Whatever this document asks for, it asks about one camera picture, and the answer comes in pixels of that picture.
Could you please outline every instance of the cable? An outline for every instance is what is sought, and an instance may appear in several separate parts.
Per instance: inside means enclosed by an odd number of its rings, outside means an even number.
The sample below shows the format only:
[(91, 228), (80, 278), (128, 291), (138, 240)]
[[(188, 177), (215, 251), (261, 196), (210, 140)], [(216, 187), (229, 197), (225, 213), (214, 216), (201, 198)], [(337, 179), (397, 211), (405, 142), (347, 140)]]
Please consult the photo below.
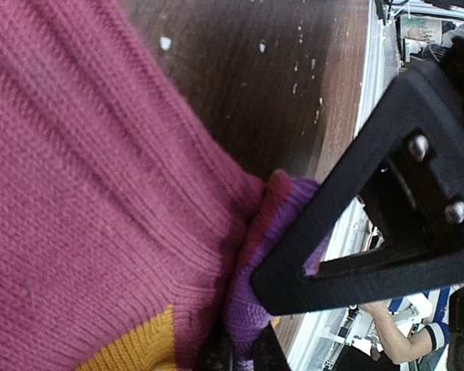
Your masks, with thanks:
[(389, 6), (402, 6), (406, 5), (409, 2), (409, 0), (403, 0), (402, 2), (394, 3), (394, 0), (389, 0), (388, 5)]

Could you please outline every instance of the knit fabric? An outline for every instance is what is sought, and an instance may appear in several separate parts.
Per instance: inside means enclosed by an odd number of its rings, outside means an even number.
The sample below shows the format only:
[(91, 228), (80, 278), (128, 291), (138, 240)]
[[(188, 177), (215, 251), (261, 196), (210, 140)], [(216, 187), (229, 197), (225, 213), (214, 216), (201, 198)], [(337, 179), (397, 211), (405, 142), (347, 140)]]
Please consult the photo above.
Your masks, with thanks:
[(175, 370), (172, 307), (105, 346), (77, 371)]
[[(250, 285), (251, 275), (280, 240), (287, 227), (295, 220), (305, 204), (312, 198), (318, 184), (307, 179), (291, 182), (284, 172), (276, 172), (268, 183), (268, 190), (259, 214), (254, 218), (247, 239), (238, 253), (223, 321), (241, 361), (240, 368), (251, 365), (251, 347), (268, 323), (273, 319), (259, 303)], [(316, 272), (328, 246), (327, 237), (308, 259), (310, 273)]]
[(0, 369), (191, 369), (264, 194), (112, 1), (0, 1)]

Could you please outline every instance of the wooden table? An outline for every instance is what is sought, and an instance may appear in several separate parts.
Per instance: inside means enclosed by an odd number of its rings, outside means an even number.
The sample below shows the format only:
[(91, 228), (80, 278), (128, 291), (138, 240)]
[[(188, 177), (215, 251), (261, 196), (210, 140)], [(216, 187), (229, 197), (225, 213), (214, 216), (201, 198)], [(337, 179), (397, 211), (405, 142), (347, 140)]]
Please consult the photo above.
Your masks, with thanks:
[[(276, 168), (326, 177), (353, 138), (368, 0), (120, 2), (167, 77), (247, 171), (265, 180)], [(277, 327), (286, 352), (298, 326), (293, 316)]]

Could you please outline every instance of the striped sleeve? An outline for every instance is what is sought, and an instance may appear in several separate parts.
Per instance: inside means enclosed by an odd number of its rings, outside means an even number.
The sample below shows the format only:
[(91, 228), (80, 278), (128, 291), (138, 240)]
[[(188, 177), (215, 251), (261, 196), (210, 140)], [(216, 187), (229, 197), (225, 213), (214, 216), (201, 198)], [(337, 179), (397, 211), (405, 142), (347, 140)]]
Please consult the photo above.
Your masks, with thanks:
[(451, 288), (443, 288), (437, 292), (433, 322), (425, 328), (432, 338), (433, 350), (449, 344), (449, 297)]
[(433, 350), (449, 344), (449, 325), (443, 322), (433, 322), (426, 325), (425, 329), (432, 338)]

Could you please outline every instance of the pink knit sweater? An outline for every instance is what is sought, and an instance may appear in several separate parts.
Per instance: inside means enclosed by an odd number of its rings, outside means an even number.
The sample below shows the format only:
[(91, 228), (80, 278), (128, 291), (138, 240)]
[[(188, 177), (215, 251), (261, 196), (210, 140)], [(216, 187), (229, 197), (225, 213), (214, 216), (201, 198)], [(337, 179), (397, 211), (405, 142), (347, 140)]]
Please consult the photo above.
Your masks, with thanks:
[(72, 369), (167, 308), (191, 368), (264, 191), (112, 1), (0, 1), (0, 369)]

